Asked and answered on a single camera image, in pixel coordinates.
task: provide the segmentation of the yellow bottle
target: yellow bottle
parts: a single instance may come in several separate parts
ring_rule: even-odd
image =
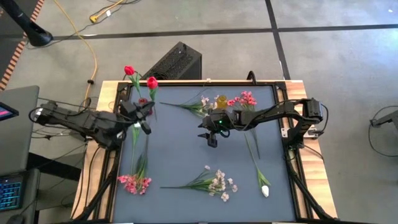
[[[227,105],[227,100],[225,95],[221,95],[217,98],[217,108],[220,109],[226,109]]]

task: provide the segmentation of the yellow cable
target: yellow cable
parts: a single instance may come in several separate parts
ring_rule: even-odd
[[[84,43],[87,45],[87,47],[90,49],[91,53],[93,54],[93,58],[94,58],[94,71],[93,71],[93,74],[92,74],[90,80],[94,80],[95,75],[97,74],[97,58],[96,58],[96,55],[95,55],[95,53],[94,53],[93,48],[91,48],[91,45],[79,34],[79,31],[77,30],[75,24],[74,24],[73,21],[70,19],[70,17],[68,16],[67,12],[65,12],[65,10],[64,10],[63,7],[61,6],[61,4],[60,4],[57,0],[54,0],[54,2],[55,2],[55,3],[57,4],[57,6],[60,8],[60,10],[63,12],[63,14],[67,17],[67,19],[69,20],[70,24],[73,26],[73,28],[74,28],[75,33],[77,34],[77,36],[78,36],[82,41],[84,41]],[[86,95],[85,95],[85,105],[86,105],[86,102],[87,102],[86,99],[87,99],[87,96],[88,96],[88,92],[89,92],[89,90],[90,90],[90,86],[91,86],[91,84],[88,84],[88,86],[87,86]]]
[[[91,21],[92,23],[95,23],[95,22],[97,21],[97,19],[99,18],[99,16],[102,16],[106,11],[108,11],[108,10],[112,9],[113,7],[117,6],[117,5],[120,4],[122,1],[124,1],[124,0],[120,0],[120,1],[116,2],[115,4],[113,4],[112,6],[107,7],[106,9],[103,9],[103,10],[102,10],[100,13],[98,13],[97,15],[92,15],[92,16],[90,16],[90,21]]]

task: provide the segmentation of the yellow plug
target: yellow plug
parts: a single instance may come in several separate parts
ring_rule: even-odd
[[[97,19],[98,19],[98,16],[90,16],[90,21],[91,21],[92,23],[96,23],[96,22],[97,22]]]

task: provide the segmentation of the wooden table frame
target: wooden table frame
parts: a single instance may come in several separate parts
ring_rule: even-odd
[[[306,98],[307,95],[305,93],[303,81],[300,80],[258,80],[258,83],[273,83],[277,86],[277,95],[279,101],[283,99],[301,99]],[[99,100],[97,104],[98,111],[109,111],[113,112],[113,107],[115,105],[116,95],[117,92],[120,91],[120,84],[128,84],[129,81],[105,81],[103,82],[101,93],[99,94]],[[181,84],[181,85],[189,85],[189,84],[205,84],[205,83],[230,83],[230,84],[247,84],[252,83],[251,80],[159,80],[159,84],[166,84],[166,83],[174,83],[174,84]],[[299,113],[302,112],[302,108],[297,106],[295,108]],[[283,125],[285,127],[289,127],[288,119],[284,118],[282,120]],[[312,139],[305,139],[304,143],[306,146],[311,147],[312,149],[316,150],[317,152],[321,153],[320,146],[318,140]],[[73,205],[73,210],[76,209],[76,212],[72,218],[76,218],[79,214],[83,211],[84,207],[91,201],[94,197],[95,193],[97,193],[100,181],[104,179],[105,175],[109,173],[111,167],[114,162],[114,152],[107,152],[105,150],[99,150],[95,157],[93,158],[94,152],[96,151],[98,145],[95,142],[89,142],[85,157],[85,166],[82,169],[83,172],[83,181],[79,181],[75,203]],[[331,216],[336,217],[336,210],[333,203],[333,199],[330,192],[328,178],[326,176],[325,166],[323,161],[319,158],[318,155],[313,153],[312,151],[307,150],[304,148],[300,150],[297,154],[297,157],[292,160],[294,169],[296,172],[300,174],[301,177],[305,177],[305,182],[307,184],[307,189],[316,199],[316,201],[322,206],[322,208]],[[103,167],[104,163],[107,163],[107,171],[105,172]],[[90,189],[87,190],[88,181],[90,181]],[[112,210],[107,211],[108,203],[109,203],[109,191],[111,190],[110,187],[107,188],[104,195],[101,199],[101,205],[96,209],[95,214],[96,218],[105,218],[106,214],[109,216],[112,215]],[[304,200],[304,197],[298,187],[295,185],[295,191],[292,195],[296,195],[296,199],[298,202],[299,208],[299,215],[301,218],[312,218],[313,212],[308,207],[307,203]]]

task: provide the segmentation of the orange striped edge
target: orange striped edge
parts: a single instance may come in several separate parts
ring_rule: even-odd
[[[44,0],[38,0],[35,9],[33,10],[33,14],[30,17],[31,21],[35,21],[37,19],[37,16],[39,16],[40,10],[44,4]],[[18,43],[17,48],[14,51],[14,55],[12,55],[10,63],[8,67],[6,68],[6,72],[4,72],[3,77],[1,78],[0,81],[0,91],[5,90],[8,84],[8,81],[11,78],[12,72],[15,69],[15,66],[17,65],[18,59],[21,56],[22,51],[24,50],[25,47],[25,41],[21,41]]]

